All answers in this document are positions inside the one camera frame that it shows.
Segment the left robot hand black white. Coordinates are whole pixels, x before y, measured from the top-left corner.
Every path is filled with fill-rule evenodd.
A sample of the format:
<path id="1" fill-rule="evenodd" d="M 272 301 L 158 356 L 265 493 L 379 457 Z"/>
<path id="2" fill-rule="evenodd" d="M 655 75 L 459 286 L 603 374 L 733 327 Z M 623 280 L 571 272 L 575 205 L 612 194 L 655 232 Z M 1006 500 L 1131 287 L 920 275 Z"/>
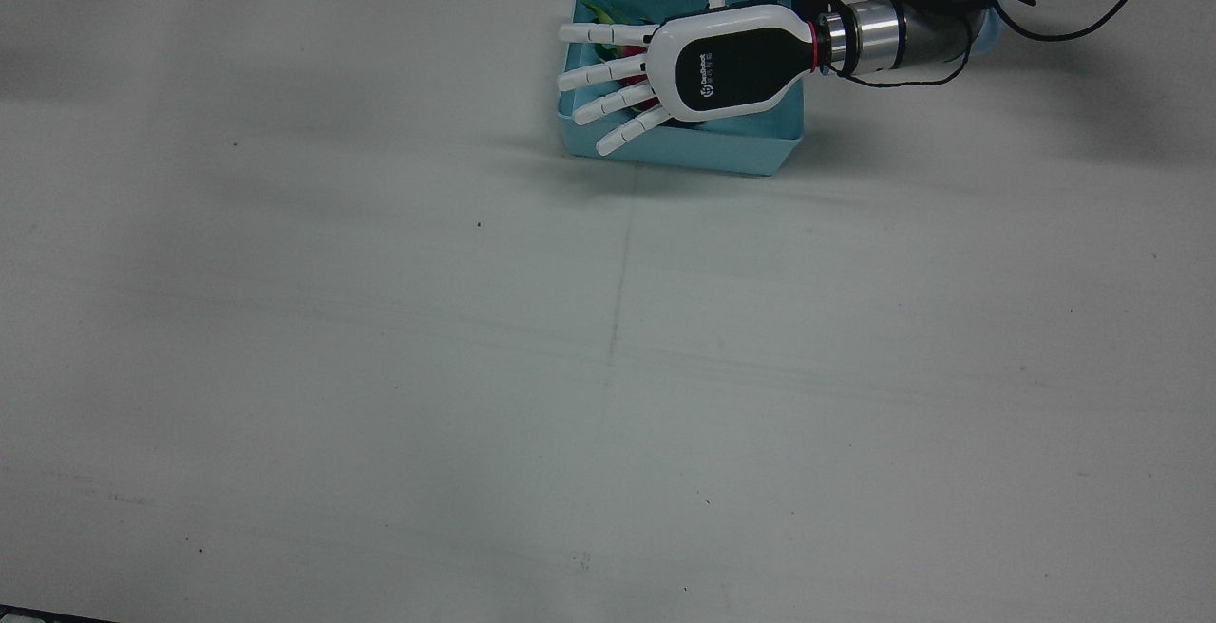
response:
<path id="1" fill-rule="evenodd" d="M 730 6 L 706 0 L 706 9 L 662 23 L 570 22 L 561 43 L 634 47 L 635 54 L 565 71 L 561 92 L 624 82 L 620 90 L 582 103 L 572 120 L 595 120 L 638 108 L 595 145 L 609 157 L 663 124 L 706 123 L 773 110 L 790 88 L 824 61 L 826 37 L 817 26 L 781 2 Z"/>

